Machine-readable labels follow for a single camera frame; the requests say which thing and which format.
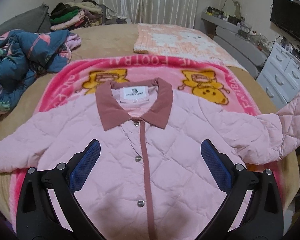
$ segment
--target jacket sleeve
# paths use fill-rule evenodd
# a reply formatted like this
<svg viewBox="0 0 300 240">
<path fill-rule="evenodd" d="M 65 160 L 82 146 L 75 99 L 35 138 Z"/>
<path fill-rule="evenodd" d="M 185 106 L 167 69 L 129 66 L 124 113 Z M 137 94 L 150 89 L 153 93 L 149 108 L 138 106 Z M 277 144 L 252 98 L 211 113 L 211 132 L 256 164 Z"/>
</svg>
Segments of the jacket sleeve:
<svg viewBox="0 0 300 240">
<path fill-rule="evenodd" d="M 36 167 L 54 142 L 74 108 L 74 101 L 37 113 L 13 134 L 0 141 L 0 172 Z"/>
<path fill-rule="evenodd" d="M 276 114 L 258 116 L 199 104 L 208 122 L 245 163 L 278 161 L 300 146 L 300 93 Z"/>
</svg>

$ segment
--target mauve corduroy collar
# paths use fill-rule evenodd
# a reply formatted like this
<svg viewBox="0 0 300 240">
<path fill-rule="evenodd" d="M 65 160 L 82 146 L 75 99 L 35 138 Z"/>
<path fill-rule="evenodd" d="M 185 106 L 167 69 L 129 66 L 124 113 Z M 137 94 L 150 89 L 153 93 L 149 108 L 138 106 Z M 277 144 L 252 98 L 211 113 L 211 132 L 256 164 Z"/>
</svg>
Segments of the mauve corduroy collar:
<svg viewBox="0 0 300 240">
<path fill-rule="evenodd" d="M 111 89 L 134 86 L 158 86 L 157 100 L 151 108 L 140 118 L 151 125 L 165 129 L 171 112 L 173 92 L 172 86 L 161 78 L 138 82 L 117 83 L 107 81 L 97 87 L 96 102 L 103 129 L 105 131 L 114 128 L 132 117 L 114 99 Z"/>
</svg>

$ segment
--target white drawer cabinet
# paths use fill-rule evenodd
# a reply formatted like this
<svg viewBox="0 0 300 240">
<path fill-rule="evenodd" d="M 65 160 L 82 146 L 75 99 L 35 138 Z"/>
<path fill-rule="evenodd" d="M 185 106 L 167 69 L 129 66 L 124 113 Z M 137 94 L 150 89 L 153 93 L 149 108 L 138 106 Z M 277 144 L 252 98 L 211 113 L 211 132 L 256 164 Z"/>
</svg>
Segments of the white drawer cabinet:
<svg viewBox="0 0 300 240">
<path fill-rule="evenodd" d="M 275 43 L 257 81 L 281 109 L 300 91 L 300 63 Z"/>
</svg>

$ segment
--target black tv screen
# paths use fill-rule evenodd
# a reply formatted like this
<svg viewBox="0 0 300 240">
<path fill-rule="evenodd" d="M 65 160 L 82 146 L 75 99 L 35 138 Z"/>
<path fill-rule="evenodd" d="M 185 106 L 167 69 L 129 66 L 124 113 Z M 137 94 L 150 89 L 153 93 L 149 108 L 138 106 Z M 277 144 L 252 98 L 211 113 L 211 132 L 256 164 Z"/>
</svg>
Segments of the black tv screen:
<svg viewBox="0 0 300 240">
<path fill-rule="evenodd" d="M 273 0 L 270 19 L 300 41 L 300 4 L 291 0 Z"/>
</svg>

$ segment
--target blue textured pad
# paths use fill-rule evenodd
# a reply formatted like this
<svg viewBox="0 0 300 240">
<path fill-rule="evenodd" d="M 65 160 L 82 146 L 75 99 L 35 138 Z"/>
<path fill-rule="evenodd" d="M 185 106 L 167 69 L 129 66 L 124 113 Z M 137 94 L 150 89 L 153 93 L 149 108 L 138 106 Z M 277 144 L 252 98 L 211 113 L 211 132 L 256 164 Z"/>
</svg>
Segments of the blue textured pad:
<svg viewBox="0 0 300 240">
<path fill-rule="evenodd" d="M 201 143 L 201 155 L 219 189 L 229 193 L 232 188 L 232 176 L 206 140 Z"/>
<path fill-rule="evenodd" d="M 70 174 L 69 188 L 72 194 L 81 190 L 93 166 L 100 156 L 100 143 L 95 141 Z"/>
</svg>

